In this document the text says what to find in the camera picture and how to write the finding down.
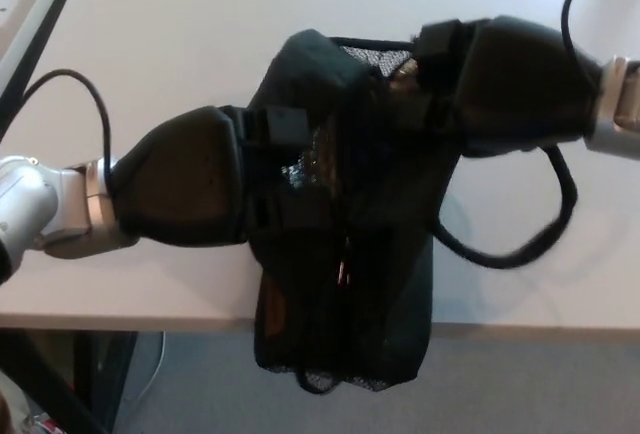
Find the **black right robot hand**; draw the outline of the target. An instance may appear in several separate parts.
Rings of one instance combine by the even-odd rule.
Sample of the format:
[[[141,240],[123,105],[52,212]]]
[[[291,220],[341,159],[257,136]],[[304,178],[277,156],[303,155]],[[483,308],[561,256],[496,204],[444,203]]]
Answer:
[[[413,40],[426,125],[471,157],[546,148],[593,126],[603,68],[559,31],[511,16],[427,24]]]

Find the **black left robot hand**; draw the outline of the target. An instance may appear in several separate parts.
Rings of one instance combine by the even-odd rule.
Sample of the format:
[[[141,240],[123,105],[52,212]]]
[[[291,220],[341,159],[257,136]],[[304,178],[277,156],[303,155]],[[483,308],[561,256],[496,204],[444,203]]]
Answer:
[[[151,130],[111,170],[121,230],[179,247],[236,245],[338,225],[327,187],[292,182],[307,113],[205,106]]]

